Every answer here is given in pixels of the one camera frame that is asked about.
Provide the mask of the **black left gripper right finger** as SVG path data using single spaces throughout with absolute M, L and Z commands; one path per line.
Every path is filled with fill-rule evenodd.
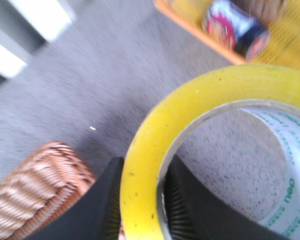
M 284 240 L 226 205 L 174 155 L 163 187 L 167 228 L 173 240 Z

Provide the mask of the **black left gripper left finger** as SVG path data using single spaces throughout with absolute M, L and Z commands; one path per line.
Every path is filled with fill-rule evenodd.
M 88 191 L 65 213 L 27 240 L 119 239 L 120 182 L 124 159 L 114 157 Z

